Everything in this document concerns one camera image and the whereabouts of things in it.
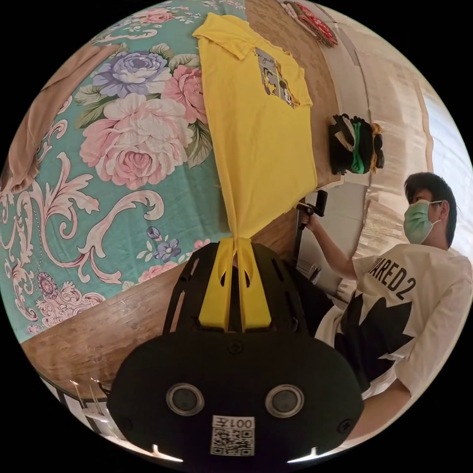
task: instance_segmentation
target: floral bedspread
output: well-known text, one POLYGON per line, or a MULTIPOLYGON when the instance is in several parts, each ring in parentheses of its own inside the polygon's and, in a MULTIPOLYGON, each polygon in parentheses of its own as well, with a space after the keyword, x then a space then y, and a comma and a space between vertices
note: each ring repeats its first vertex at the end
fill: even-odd
POLYGON ((120 44, 44 137, 40 173, 0 194, 0 289, 21 343, 229 236, 202 97, 208 12, 244 0, 173 0, 111 26, 120 44))

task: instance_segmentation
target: face mask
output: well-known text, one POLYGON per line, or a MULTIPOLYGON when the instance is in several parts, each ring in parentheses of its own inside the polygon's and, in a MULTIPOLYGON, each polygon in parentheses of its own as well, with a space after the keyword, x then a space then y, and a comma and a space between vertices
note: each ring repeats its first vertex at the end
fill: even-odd
POLYGON ((429 202, 421 199, 409 206, 404 214, 404 233, 409 243, 422 244, 429 236, 434 224, 440 221, 432 223, 428 216, 429 205, 439 202, 442 201, 429 202))

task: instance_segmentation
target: folded clothes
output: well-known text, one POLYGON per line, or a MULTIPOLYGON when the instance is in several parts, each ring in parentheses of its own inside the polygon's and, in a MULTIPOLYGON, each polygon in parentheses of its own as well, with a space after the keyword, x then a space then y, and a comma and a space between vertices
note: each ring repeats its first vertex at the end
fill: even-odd
POLYGON ((297 15, 297 19, 314 32, 321 44, 328 48, 337 46, 338 41, 335 33, 305 5, 294 1, 287 1, 286 4, 292 6, 297 15))
POLYGON ((383 129, 377 123, 369 124, 359 117, 334 115, 329 126, 330 164, 334 174, 376 173, 384 167, 382 152, 383 129))
POLYGON ((302 21, 299 20, 296 12, 294 11, 294 8, 289 2, 286 3, 280 3, 280 5, 286 10, 286 13, 296 22, 298 23, 304 30, 306 30, 311 36, 313 36, 316 41, 321 43, 321 38, 318 33, 316 33, 313 28, 310 28, 309 26, 305 25, 302 21))

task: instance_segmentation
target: ear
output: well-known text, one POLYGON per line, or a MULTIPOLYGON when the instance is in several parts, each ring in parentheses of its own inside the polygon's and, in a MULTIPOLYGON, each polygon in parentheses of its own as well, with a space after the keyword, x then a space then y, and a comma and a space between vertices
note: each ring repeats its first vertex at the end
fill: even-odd
POLYGON ((441 204, 442 210, 440 211, 440 218, 447 220, 450 213, 450 204, 448 201, 443 201, 441 204))

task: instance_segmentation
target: qr code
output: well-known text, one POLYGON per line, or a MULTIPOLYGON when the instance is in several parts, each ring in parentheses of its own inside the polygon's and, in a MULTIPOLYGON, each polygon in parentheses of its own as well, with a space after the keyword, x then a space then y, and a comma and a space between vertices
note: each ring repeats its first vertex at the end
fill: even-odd
POLYGON ((213 429, 213 455, 244 457, 254 455, 255 431, 253 429, 213 429))

